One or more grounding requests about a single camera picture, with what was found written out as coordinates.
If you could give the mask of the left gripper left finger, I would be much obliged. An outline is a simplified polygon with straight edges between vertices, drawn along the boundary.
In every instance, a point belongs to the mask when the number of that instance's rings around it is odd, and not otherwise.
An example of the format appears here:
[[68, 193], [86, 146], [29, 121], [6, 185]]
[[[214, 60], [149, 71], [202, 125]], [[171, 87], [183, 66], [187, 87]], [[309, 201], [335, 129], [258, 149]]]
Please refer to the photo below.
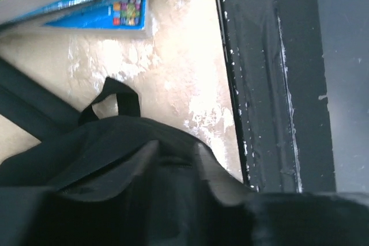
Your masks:
[[148, 245], [152, 181], [160, 145], [71, 194], [52, 187], [1, 187], [2, 245]]

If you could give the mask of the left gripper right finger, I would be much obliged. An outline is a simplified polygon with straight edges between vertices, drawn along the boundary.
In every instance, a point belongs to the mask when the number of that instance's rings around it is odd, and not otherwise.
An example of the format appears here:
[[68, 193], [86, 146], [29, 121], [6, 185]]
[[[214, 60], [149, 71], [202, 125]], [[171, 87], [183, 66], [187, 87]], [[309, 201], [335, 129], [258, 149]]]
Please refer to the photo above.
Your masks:
[[195, 147], [200, 245], [367, 245], [368, 196], [256, 192]]

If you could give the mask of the black backpack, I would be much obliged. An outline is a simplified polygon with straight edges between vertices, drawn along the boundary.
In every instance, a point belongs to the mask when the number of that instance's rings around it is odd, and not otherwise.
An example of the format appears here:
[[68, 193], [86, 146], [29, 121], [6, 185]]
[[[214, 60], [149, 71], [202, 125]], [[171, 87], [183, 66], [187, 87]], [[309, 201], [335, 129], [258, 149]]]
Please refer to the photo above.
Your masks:
[[1, 114], [40, 143], [1, 164], [1, 187], [45, 186], [71, 194], [91, 186], [147, 142], [158, 141], [148, 245], [200, 245], [195, 228], [199, 181], [195, 147], [204, 144], [177, 128], [143, 118], [136, 92], [107, 78], [95, 102], [110, 95], [116, 95], [119, 112], [99, 119], [91, 106], [77, 112], [2, 61]]

